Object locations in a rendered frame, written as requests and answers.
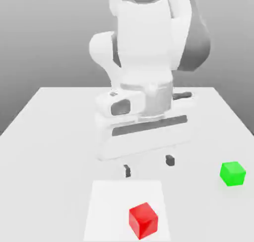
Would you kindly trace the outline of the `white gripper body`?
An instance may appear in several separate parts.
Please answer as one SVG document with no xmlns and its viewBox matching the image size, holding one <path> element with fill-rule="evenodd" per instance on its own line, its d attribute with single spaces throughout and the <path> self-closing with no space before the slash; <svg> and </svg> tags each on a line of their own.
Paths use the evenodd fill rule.
<svg viewBox="0 0 254 242">
<path fill-rule="evenodd" d="M 101 161 L 185 143 L 193 135 L 193 121 L 187 115 L 142 122 L 131 119 L 115 124 L 104 121 L 96 115 L 97 158 Z"/>
</svg>

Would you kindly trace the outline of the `small green cube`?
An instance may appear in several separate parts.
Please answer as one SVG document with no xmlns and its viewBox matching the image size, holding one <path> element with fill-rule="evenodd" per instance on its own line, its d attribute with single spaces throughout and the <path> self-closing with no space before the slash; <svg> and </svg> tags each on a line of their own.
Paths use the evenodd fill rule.
<svg viewBox="0 0 254 242">
<path fill-rule="evenodd" d="M 237 162 L 224 162 L 221 165 L 220 177 L 227 186 L 243 185 L 246 170 Z"/>
</svg>

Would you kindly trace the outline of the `small red cube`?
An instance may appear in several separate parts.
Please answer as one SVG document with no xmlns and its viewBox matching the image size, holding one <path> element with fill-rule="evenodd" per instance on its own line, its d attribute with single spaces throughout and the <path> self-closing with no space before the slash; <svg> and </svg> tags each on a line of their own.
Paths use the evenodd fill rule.
<svg viewBox="0 0 254 242">
<path fill-rule="evenodd" d="M 128 223 L 137 238 L 143 239 L 158 230 L 158 215 L 145 202 L 129 209 Z"/>
</svg>

